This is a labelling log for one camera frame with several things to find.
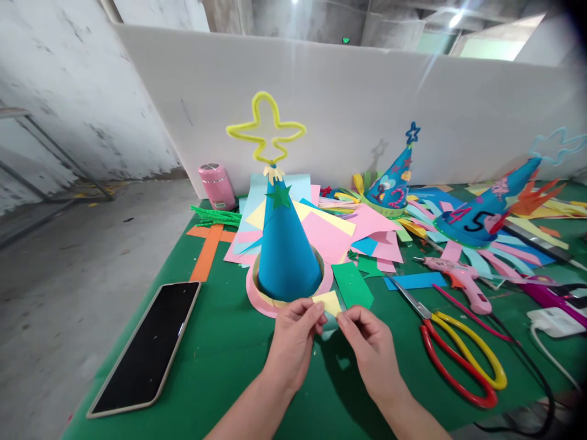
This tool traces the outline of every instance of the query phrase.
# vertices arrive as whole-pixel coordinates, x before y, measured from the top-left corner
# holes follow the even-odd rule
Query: blue party hat
[[[540,158],[531,158],[524,165],[505,175],[491,188],[454,211],[445,212],[435,221],[439,232],[468,248],[487,248],[517,202],[538,166]]]
[[[401,217],[408,204],[408,182],[412,177],[412,146],[418,141],[419,132],[420,128],[416,126],[416,122],[412,122],[411,128],[405,134],[408,142],[404,151],[384,175],[373,182],[369,189],[365,189],[361,198],[362,203],[386,217]]]
[[[267,183],[258,275],[259,290],[285,302],[315,294],[322,281],[320,264],[289,197],[290,188],[277,179]]]

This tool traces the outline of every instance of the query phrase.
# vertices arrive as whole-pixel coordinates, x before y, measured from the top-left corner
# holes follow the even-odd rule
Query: scissors
[[[497,394],[495,390],[504,389],[508,385],[508,379],[506,378],[506,374],[493,353],[489,346],[483,341],[477,333],[471,330],[469,327],[465,326],[460,321],[457,321],[453,317],[445,315],[442,312],[434,312],[431,313],[427,308],[425,308],[421,302],[419,302],[416,298],[414,298],[410,292],[404,289],[395,279],[390,277],[392,282],[397,286],[398,290],[406,297],[406,299],[412,304],[412,307],[416,309],[417,313],[422,318],[424,322],[423,325],[420,326],[420,331],[422,332],[422,338],[424,339],[424,346],[426,347],[426,351],[428,352],[428,356],[430,356],[430,360],[437,368],[437,370],[445,377],[445,379],[455,388],[464,398],[466,398],[469,402],[473,404],[485,408],[491,409],[497,405]],[[454,351],[436,332],[432,322],[440,325],[453,339],[456,345],[459,347],[459,350],[465,356],[465,359],[461,355],[459,355],[456,351]],[[456,332],[449,326],[452,324],[453,326],[459,328],[464,333],[467,333],[471,339],[480,347],[481,351],[487,356],[489,363],[491,364],[493,371],[495,373],[495,379],[491,379],[485,371],[481,368],[477,360],[473,357],[463,340],[456,334]],[[436,341],[438,345],[448,353],[455,361],[457,361],[483,388],[485,391],[485,397],[479,397],[470,391],[468,391],[463,385],[461,385],[455,378],[451,376],[451,374],[447,371],[446,368],[442,365],[434,347],[432,346],[432,339]]]

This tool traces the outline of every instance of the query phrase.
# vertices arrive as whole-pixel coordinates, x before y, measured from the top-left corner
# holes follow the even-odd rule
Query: ceiling light
[[[451,22],[449,23],[448,27],[449,27],[449,28],[451,28],[451,29],[452,29],[452,28],[454,28],[454,27],[455,27],[455,26],[456,26],[456,25],[457,25],[457,24],[460,22],[460,19],[461,19],[461,18],[463,18],[463,10],[462,10],[462,9],[461,9],[460,11],[458,11],[458,12],[457,12],[457,15],[455,15],[455,16],[452,18],[452,20],[451,20]]]

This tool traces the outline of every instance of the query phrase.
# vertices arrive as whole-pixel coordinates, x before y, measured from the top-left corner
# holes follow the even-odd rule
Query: green tablecloth
[[[455,189],[452,194],[462,200],[473,197],[462,188]],[[585,187],[573,184],[568,185],[560,197],[587,200]],[[198,218],[194,216],[186,231],[197,223]],[[587,246],[581,240],[587,229],[587,221],[556,219],[538,220],[535,223],[559,230],[563,239],[570,243],[570,250],[576,259],[587,265]],[[203,243],[204,239],[185,234],[179,238],[143,302],[99,369],[64,439],[202,438],[260,372],[267,356],[274,321],[250,305],[245,292],[246,269],[223,262],[229,244],[220,243],[209,281],[202,286],[159,401],[142,411],[96,420],[86,419],[89,406],[157,288],[161,284],[187,281]],[[428,249],[431,256],[438,256],[435,251]],[[402,244],[402,254],[406,263],[398,266],[403,274],[427,271],[427,268],[411,261],[411,257],[423,255],[417,242]],[[537,273],[548,274],[564,282],[568,270],[573,269],[552,264],[538,269]],[[585,273],[577,273],[587,279]],[[441,309],[466,322],[488,343],[502,363],[508,375],[508,387],[498,392],[498,406],[490,411],[472,406],[441,378],[430,363],[418,329],[420,320],[406,300],[397,292],[388,291],[382,278],[369,278],[366,282],[375,296],[372,311],[393,332],[399,367],[408,387],[447,430],[503,413],[544,396],[540,384],[524,367],[511,345],[465,318],[461,311],[434,289],[413,290],[412,294],[430,310]],[[516,288],[502,288],[494,292],[481,283],[478,285],[491,298],[496,315],[523,343],[553,390],[559,392],[571,388],[568,380],[546,360],[529,336],[529,320],[525,313],[540,307]],[[451,293],[459,301],[467,303],[461,292],[453,290]],[[329,322],[326,329],[329,328],[335,329],[336,324]],[[276,438],[389,438],[391,432],[365,391],[348,343],[339,331],[328,333],[328,340],[316,338],[308,377],[288,409]],[[581,379],[587,361],[587,339],[582,335],[558,340],[543,335],[541,339],[569,373]],[[471,349],[476,348],[466,338],[465,343]],[[482,367],[491,371],[482,354],[478,350],[472,352]],[[443,364],[465,387],[481,392],[479,386],[442,350],[437,350],[437,353]]]

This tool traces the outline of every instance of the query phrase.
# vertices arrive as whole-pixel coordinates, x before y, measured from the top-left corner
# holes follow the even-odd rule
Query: phone screen
[[[197,282],[161,287],[92,414],[155,398],[198,287]]]

